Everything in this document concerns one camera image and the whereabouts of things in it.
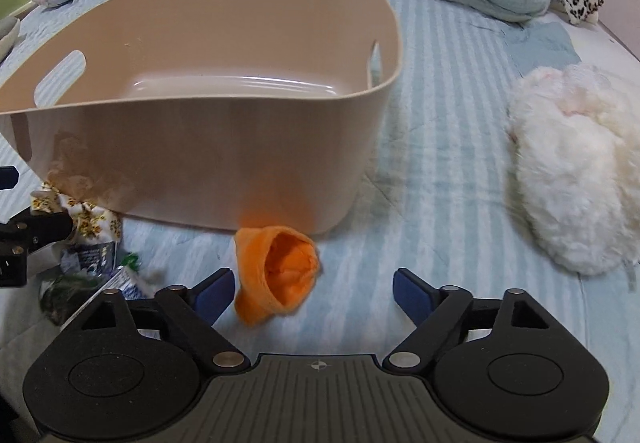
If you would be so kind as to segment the floral yellow white scrunchie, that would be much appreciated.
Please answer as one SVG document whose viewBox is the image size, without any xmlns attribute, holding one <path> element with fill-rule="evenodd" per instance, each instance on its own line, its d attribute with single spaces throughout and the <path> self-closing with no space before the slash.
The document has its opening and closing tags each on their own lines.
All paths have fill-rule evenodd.
<svg viewBox="0 0 640 443">
<path fill-rule="evenodd" d="M 63 194 L 48 183 L 30 193 L 30 211 L 67 212 L 74 222 L 76 244 L 96 245 L 122 240 L 122 219 L 117 213 L 92 201 L 77 200 Z"/>
</svg>

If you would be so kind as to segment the orange sock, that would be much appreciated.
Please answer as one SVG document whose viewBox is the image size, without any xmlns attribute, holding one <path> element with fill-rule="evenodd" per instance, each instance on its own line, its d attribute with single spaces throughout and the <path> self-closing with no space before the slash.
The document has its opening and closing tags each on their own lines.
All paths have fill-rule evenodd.
<svg viewBox="0 0 640 443">
<path fill-rule="evenodd" d="M 234 242 L 240 281 L 234 308 L 240 321 L 255 326 L 294 313 L 320 271 L 314 242 L 286 226 L 239 229 Z"/>
</svg>

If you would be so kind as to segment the blue white tissue packet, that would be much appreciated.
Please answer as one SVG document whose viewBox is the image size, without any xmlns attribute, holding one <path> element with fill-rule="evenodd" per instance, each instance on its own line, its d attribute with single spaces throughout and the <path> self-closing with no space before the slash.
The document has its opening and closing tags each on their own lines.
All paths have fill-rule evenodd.
<svg viewBox="0 0 640 443">
<path fill-rule="evenodd" d="M 129 267 L 119 267 L 107 278 L 101 290 L 108 289 L 119 290 L 126 300 L 151 299 L 154 296 L 153 287 Z"/>
</svg>

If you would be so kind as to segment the blue striped bed cover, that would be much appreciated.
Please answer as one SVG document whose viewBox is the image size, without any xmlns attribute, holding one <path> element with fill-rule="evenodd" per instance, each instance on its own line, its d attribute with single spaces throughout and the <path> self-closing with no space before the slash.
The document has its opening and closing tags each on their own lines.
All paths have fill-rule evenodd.
<svg viewBox="0 0 640 443">
<path fill-rule="evenodd" d="M 383 354 L 410 328 L 390 295 L 399 267 L 480 297 L 522 287 L 608 372 L 599 440 L 637 441 L 639 272 L 580 276 L 536 245 L 516 200 L 506 134 L 506 104 L 520 77 L 501 33 L 512 25 L 442 0 L 389 1 L 404 68 L 352 209 L 317 239 L 316 287 L 292 316 L 248 329 L 227 312 L 218 329 L 250 354 Z M 565 28 L 581 60 L 638 91 L 638 62 L 603 30 L 552 15 L 523 26 L 548 22 Z"/>
</svg>

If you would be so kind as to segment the teal cloth piece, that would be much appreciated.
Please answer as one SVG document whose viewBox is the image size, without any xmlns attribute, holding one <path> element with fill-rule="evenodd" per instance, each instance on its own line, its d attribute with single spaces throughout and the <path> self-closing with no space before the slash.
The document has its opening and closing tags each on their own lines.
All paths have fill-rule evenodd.
<svg viewBox="0 0 640 443">
<path fill-rule="evenodd" d="M 558 22 L 510 26 L 501 33 L 506 51 L 521 77 L 538 67 L 563 70 L 582 61 L 570 35 Z"/>
</svg>

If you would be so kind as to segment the green dried herb packet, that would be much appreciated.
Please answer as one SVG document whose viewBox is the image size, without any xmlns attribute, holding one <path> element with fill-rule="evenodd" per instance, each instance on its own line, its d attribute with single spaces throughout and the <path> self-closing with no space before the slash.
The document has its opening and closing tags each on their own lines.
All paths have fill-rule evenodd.
<svg viewBox="0 0 640 443">
<path fill-rule="evenodd" d="M 127 253 L 122 262 L 116 263 L 115 271 L 119 267 L 129 267 L 140 276 L 139 257 L 135 253 Z M 41 283 L 40 309 L 53 325 L 62 327 L 97 293 L 102 293 L 101 288 L 107 278 L 88 278 L 58 273 L 52 279 L 46 279 Z"/>
</svg>

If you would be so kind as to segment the beige plastic storage basket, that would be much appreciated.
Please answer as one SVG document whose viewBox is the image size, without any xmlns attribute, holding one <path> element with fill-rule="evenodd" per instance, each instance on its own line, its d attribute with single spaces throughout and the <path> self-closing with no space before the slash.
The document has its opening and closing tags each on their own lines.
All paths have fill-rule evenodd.
<svg viewBox="0 0 640 443">
<path fill-rule="evenodd" d="M 388 0 L 108 0 L 1 87 L 1 132 L 64 194 L 208 229 L 332 229 L 401 72 Z"/>
</svg>

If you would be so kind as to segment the dark blue small box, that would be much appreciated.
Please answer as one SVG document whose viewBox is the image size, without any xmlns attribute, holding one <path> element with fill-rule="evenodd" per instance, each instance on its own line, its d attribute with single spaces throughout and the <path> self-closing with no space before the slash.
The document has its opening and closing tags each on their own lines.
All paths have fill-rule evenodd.
<svg viewBox="0 0 640 443">
<path fill-rule="evenodd" d="M 93 245 L 73 245 L 62 252 L 60 267 L 64 274 L 88 278 L 110 277 L 116 267 L 117 244 L 114 241 Z"/>
</svg>

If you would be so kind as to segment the white plush toy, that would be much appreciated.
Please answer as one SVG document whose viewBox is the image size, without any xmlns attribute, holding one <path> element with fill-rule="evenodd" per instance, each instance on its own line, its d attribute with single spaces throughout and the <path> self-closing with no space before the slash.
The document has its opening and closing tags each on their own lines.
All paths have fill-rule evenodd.
<svg viewBox="0 0 640 443">
<path fill-rule="evenodd" d="M 538 67 L 508 108 L 516 187 L 540 247 L 598 275 L 639 261 L 639 93 L 587 64 Z"/>
</svg>

